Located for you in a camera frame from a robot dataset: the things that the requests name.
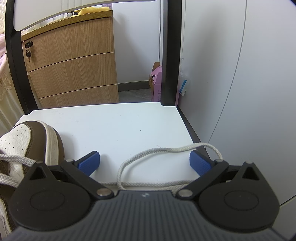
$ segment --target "silver screw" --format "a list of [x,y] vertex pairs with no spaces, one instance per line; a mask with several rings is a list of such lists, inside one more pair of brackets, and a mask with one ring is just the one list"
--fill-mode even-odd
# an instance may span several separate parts
[[193,192],[189,189],[182,189],[178,192],[179,196],[181,197],[191,197]]
[[112,191],[108,188],[100,188],[96,191],[99,196],[108,196],[112,193]]

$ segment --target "blue gripper pad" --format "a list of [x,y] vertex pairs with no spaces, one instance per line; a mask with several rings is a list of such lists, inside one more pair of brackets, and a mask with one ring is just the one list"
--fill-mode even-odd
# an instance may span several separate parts
[[192,151],[189,156],[190,166],[197,172],[198,175],[202,176],[208,172],[215,163],[198,151]]
[[100,165],[100,154],[92,151],[86,156],[77,160],[74,165],[86,175],[92,174]]

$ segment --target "drawer front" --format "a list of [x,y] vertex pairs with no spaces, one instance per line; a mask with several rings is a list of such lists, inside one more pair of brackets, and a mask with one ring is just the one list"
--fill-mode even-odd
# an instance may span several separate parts
[[[25,43],[31,58],[26,57]],[[114,52],[112,18],[100,18],[60,27],[22,43],[28,71],[83,56]]]
[[30,72],[38,98],[117,84],[115,54],[103,53],[52,64]]
[[43,108],[118,103],[117,85],[106,85],[40,98]]

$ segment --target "white shoelace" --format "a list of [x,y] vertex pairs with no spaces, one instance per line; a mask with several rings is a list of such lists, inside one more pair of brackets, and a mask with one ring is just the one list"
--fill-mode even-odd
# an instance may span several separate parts
[[[184,151],[196,149],[197,147],[201,147],[201,146],[209,147],[217,154],[219,159],[223,159],[221,153],[218,151],[217,148],[215,148],[214,146],[212,146],[208,143],[203,143],[203,142],[194,143],[194,144],[191,144],[188,146],[183,146],[180,148],[153,148],[153,149],[148,149],[146,151],[142,151],[142,152],[136,154],[135,156],[129,158],[125,162],[123,162],[117,172],[116,182],[113,182],[113,183],[100,182],[100,183],[105,186],[117,186],[120,190],[126,190],[124,187],[151,187],[151,188],[153,188],[153,190],[155,190],[155,189],[157,189],[157,190],[171,190],[172,193],[175,194],[178,190],[185,187],[193,180],[180,180],[180,181],[172,181],[172,182],[167,182],[167,183],[121,182],[121,175],[123,173],[123,170],[129,164],[133,163],[134,161],[136,161],[144,156],[153,154],[153,153],[184,152]],[[0,154],[0,160],[4,160],[7,162],[19,162],[19,163],[24,164],[29,167],[31,167],[35,163],[35,161],[30,158],[17,156],[17,155],[1,155]],[[5,174],[2,174],[2,173],[0,173],[0,183],[5,184],[5,185],[9,185],[9,186],[12,186],[15,188],[17,188],[19,185],[19,182],[16,181],[14,178],[7,176]]]

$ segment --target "black metal post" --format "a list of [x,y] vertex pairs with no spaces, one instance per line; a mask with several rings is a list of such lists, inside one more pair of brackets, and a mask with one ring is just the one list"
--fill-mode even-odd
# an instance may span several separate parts
[[160,102],[174,106],[176,101],[182,29],[182,0],[163,0],[163,73]]
[[29,83],[25,61],[22,53],[22,39],[20,31],[13,26],[15,0],[9,0],[5,13],[5,42],[7,59],[12,81],[25,114],[37,110],[37,104]]

